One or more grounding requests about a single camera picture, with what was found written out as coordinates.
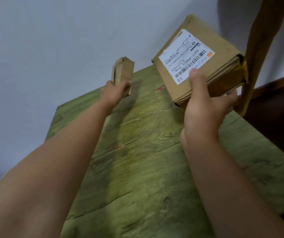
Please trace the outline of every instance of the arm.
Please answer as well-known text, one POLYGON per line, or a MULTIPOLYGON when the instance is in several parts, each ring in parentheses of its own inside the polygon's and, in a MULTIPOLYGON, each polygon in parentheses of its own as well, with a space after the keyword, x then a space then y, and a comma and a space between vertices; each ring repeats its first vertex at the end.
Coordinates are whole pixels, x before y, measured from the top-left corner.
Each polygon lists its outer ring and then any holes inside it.
POLYGON ((0 237, 59 237, 105 118, 130 82, 107 82, 101 99, 0 181, 0 237))
POLYGON ((258 196, 218 141, 237 93, 210 98, 203 74, 190 72, 192 97, 180 141, 217 237, 284 237, 284 221, 258 196))

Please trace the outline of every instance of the small cardboard piece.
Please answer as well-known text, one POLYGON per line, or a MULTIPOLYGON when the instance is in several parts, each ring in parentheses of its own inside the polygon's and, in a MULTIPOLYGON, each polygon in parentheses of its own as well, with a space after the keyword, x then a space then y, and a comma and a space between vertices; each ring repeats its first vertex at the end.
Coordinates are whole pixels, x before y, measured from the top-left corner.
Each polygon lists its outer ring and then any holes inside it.
MULTIPOLYGON (((127 57, 119 58, 112 67, 111 81, 113 85, 118 85, 122 80, 132 80, 134 71, 134 62, 127 57)), ((131 87, 124 91, 124 97, 129 96, 131 87)))
POLYGON ((223 95, 248 82, 246 61, 241 52, 234 45, 215 33, 198 17, 191 14, 186 17, 184 22, 152 59, 175 104, 185 107, 191 96, 192 87, 188 79, 177 84, 165 68, 159 56, 171 45, 172 41, 176 39, 182 29, 187 30, 215 52, 215 54, 199 68, 207 77, 208 90, 212 97, 223 95))

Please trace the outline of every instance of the person's right hand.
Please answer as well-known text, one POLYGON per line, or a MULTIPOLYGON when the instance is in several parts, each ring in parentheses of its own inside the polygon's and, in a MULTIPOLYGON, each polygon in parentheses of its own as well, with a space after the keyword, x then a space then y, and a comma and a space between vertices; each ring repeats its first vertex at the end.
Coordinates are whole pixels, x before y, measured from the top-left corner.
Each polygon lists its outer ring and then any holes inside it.
POLYGON ((192 85, 192 96, 187 104, 185 126, 180 135, 185 152, 188 147, 218 142, 218 129, 238 99, 236 90, 225 96, 211 98, 206 77, 197 68, 190 70, 189 80, 192 85))

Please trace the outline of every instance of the person's left hand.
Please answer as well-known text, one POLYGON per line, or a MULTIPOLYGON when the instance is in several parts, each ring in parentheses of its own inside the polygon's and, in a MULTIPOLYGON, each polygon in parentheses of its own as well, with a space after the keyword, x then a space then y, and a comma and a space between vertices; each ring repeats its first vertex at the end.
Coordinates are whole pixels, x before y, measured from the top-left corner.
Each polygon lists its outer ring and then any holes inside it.
POLYGON ((118 85, 114 86, 109 80, 106 86, 101 88, 100 102, 105 105, 110 114, 113 108, 121 101, 125 88, 131 85, 131 81, 121 81, 118 85))

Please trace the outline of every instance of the cardboard box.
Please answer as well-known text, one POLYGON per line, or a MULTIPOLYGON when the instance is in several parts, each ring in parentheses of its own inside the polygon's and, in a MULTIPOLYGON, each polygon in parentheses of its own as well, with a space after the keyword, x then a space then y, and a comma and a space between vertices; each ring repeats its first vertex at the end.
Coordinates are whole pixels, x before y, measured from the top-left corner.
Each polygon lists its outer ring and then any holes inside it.
MULTIPOLYGON (((112 67, 111 81, 113 85, 118 85, 122 80, 132 80, 134 71, 134 62, 127 57, 119 58, 112 67)), ((124 97, 129 96, 131 93, 131 87, 128 87, 124 91, 124 97)))
POLYGON ((198 68, 207 77, 211 97, 221 96, 248 82, 246 60, 231 43, 195 15, 188 15, 152 59, 178 106, 192 93, 188 74, 198 68))

